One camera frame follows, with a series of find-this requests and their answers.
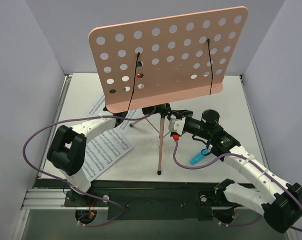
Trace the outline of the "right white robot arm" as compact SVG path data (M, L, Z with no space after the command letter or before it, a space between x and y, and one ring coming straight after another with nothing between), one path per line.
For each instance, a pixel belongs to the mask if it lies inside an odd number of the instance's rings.
M201 168L221 160L243 175L256 188L245 188L231 179L215 187L217 203L236 203L264 217L265 221L279 233L294 229L302 217L302 186L290 184L259 163L240 142L219 125L220 115L213 109L205 110L200 120L192 117L189 110L172 111L169 114L169 131L174 141L184 133L205 144L216 158Z

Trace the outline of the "pink music stand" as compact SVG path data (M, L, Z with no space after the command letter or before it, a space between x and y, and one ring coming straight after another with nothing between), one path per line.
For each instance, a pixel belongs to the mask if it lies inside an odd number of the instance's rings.
M248 9L237 6L94 28L88 41L107 109L221 92L247 17Z

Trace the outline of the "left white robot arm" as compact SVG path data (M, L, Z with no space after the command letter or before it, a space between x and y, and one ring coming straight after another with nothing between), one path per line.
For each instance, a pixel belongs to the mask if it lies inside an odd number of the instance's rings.
M91 182L82 169L86 145L105 131L120 125L126 116L126 111L121 113L101 111L98 118L71 127L61 125L55 132L47 159L71 183L71 187L77 192L76 200L83 206L90 205L94 199L93 192L89 190Z

